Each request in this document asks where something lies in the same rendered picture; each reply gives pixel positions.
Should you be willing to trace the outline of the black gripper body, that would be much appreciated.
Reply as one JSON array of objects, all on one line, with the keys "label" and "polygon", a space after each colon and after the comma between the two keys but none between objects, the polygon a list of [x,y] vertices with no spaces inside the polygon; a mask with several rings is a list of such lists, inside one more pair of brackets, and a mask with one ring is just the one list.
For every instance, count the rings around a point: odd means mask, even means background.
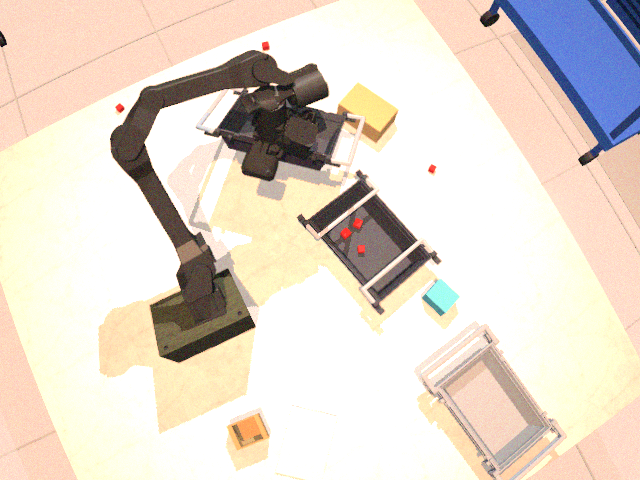
[{"label": "black gripper body", "polygon": [[280,150],[280,146],[277,144],[279,133],[283,132],[290,111],[293,111],[293,114],[296,115],[298,107],[296,104],[291,105],[286,99],[285,119],[271,126],[261,125],[257,122],[254,115],[251,123],[252,126],[255,127],[252,137],[259,139],[259,141],[255,151],[251,150],[245,154],[241,165],[243,175],[263,181],[271,181],[274,179],[278,167],[278,159],[275,156],[278,155]]}]

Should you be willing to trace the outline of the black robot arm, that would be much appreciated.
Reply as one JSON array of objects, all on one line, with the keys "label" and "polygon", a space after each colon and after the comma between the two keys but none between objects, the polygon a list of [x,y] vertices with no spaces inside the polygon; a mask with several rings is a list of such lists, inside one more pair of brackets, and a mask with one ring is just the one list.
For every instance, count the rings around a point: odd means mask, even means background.
[{"label": "black robot arm", "polygon": [[[176,278],[197,326],[227,314],[225,296],[213,281],[217,260],[201,231],[194,235],[185,225],[152,167],[144,142],[161,109],[225,89],[254,87],[258,88],[241,98],[241,103],[258,123],[270,126],[285,119],[286,99],[300,109],[330,95],[316,64],[285,72],[267,53],[249,50],[217,67],[145,87],[123,124],[110,136],[114,160],[137,183],[175,247],[181,262]],[[318,133],[316,118],[311,110],[296,118],[289,112],[278,146],[308,152]]]}]

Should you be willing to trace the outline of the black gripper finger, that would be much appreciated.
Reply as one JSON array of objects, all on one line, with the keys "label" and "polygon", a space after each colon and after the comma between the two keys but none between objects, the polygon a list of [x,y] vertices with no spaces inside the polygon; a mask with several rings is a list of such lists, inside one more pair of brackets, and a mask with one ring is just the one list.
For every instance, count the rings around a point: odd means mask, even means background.
[{"label": "black gripper finger", "polygon": [[[255,149],[256,149],[256,147],[257,147],[257,144],[258,144],[258,141],[259,141],[259,139],[255,138],[255,140],[254,140],[254,143],[253,143],[253,145],[252,145],[251,150],[255,151]],[[283,149],[284,149],[283,147],[280,147],[280,150],[279,150],[279,152],[278,152],[278,155],[277,155],[277,156],[275,156],[276,158],[280,158],[280,157],[281,157],[282,152],[283,152]]]}]

